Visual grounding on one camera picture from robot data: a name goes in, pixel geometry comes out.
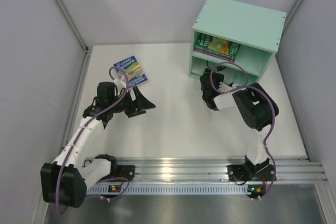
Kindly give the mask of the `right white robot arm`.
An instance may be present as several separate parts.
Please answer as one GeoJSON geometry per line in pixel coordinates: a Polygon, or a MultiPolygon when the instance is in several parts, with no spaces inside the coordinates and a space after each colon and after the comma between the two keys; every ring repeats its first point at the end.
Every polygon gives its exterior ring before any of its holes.
{"type": "Polygon", "coordinates": [[[237,108],[246,125],[257,133],[247,140],[245,164],[255,173],[269,165],[265,137],[273,126],[279,109],[274,100],[255,82],[241,90],[234,83],[224,83],[224,75],[205,69],[200,77],[202,99],[214,111],[237,108]]]}

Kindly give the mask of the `pale green booklet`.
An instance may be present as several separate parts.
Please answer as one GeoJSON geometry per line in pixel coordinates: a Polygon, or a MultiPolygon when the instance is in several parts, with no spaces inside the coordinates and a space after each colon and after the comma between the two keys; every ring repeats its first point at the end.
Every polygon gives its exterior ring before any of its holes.
{"type": "Polygon", "coordinates": [[[208,68],[207,61],[199,58],[194,58],[192,63],[191,73],[201,76],[204,71],[208,68]]]}

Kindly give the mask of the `blue treehouse book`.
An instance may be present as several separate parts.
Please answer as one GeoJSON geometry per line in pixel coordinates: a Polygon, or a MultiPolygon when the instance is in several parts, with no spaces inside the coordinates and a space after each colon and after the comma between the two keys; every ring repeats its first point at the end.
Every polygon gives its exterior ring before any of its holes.
{"type": "Polygon", "coordinates": [[[122,78],[123,82],[125,82],[124,75],[120,69],[122,69],[127,74],[129,88],[133,88],[148,82],[148,77],[135,56],[131,56],[116,62],[113,66],[115,67],[119,77],[122,78]]]}

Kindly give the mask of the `green 104-storey treehouse book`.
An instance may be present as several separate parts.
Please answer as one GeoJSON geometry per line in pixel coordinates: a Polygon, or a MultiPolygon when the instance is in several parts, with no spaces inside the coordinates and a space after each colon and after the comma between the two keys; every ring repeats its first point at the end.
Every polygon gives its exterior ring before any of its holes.
{"type": "Polygon", "coordinates": [[[226,39],[218,38],[208,34],[199,34],[194,48],[225,54],[232,58],[237,56],[241,44],[226,39]]]}

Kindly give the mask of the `purple 117-storey treehouse book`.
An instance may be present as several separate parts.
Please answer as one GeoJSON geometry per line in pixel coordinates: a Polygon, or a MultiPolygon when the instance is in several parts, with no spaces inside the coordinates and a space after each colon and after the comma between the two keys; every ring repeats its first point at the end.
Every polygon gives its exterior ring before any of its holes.
{"type": "Polygon", "coordinates": [[[225,55],[225,54],[215,53],[215,52],[212,52],[212,51],[203,50],[203,49],[199,49],[199,48],[195,48],[193,50],[193,52],[208,55],[208,56],[215,57],[215,58],[218,58],[218,59],[227,60],[227,61],[230,61],[230,62],[235,62],[235,57],[232,58],[231,56],[228,56],[228,55],[225,55]]]}

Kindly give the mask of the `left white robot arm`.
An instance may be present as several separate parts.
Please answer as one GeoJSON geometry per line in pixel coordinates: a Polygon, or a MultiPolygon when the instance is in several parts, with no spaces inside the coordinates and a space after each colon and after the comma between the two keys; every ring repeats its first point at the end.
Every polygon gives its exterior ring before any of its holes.
{"type": "Polygon", "coordinates": [[[127,181],[119,173],[117,159],[108,154],[99,154],[93,160],[87,159],[89,149],[103,132],[116,113],[132,118],[145,114],[156,106],[139,90],[122,88],[121,94],[113,82],[101,82],[97,95],[84,110],[74,136],[62,152],[40,170],[43,200],[57,207],[79,208],[86,192],[101,180],[116,178],[127,181]]]}

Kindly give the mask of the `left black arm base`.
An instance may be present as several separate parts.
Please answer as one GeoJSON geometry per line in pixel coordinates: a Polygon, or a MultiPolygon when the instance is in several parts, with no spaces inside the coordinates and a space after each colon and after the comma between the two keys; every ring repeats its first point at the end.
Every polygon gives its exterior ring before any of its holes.
{"type": "Polygon", "coordinates": [[[132,181],[135,176],[135,166],[134,165],[117,165],[117,167],[112,168],[111,172],[100,179],[98,181],[102,181],[105,179],[116,178],[116,177],[123,177],[132,181]]]}

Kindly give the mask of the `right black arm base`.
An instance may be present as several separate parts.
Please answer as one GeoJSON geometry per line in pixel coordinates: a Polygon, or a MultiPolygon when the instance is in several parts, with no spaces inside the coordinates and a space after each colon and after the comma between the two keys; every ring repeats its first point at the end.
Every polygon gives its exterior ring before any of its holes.
{"type": "Polygon", "coordinates": [[[253,181],[262,182],[264,179],[267,182],[276,180],[275,167],[270,164],[270,158],[268,157],[263,162],[254,164],[245,156],[242,164],[228,165],[227,171],[229,181],[239,185],[253,181]]]}

